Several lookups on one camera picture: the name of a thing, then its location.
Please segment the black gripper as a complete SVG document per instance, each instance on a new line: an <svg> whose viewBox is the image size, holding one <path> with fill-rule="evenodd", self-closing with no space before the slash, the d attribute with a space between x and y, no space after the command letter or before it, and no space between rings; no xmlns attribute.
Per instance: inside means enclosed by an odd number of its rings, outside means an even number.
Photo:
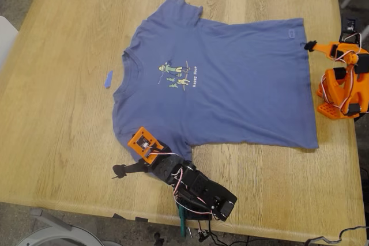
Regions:
<svg viewBox="0 0 369 246"><path fill-rule="evenodd" d="M166 184L176 184L178 177L174 175L180 170L189 165L190 161L177 155L159 155L152 164L148 164L142 158L138 163L132 165L114 165L112 170L116 174L115 178L123 178L131 173L150 173L154 177L160 179Z"/></svg>

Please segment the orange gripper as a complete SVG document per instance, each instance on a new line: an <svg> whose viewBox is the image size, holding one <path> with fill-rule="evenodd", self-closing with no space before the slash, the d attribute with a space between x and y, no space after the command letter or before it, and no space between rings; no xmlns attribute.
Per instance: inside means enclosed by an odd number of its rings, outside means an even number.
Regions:
<svg viewBox="0 0 369 246"><path fill-rule="evenodd" d="M334 61L357 62L362 48L358 44L335 42L331 45L318 44L316 40L305 44L304 49L309 52L318 51Z"/></svg>

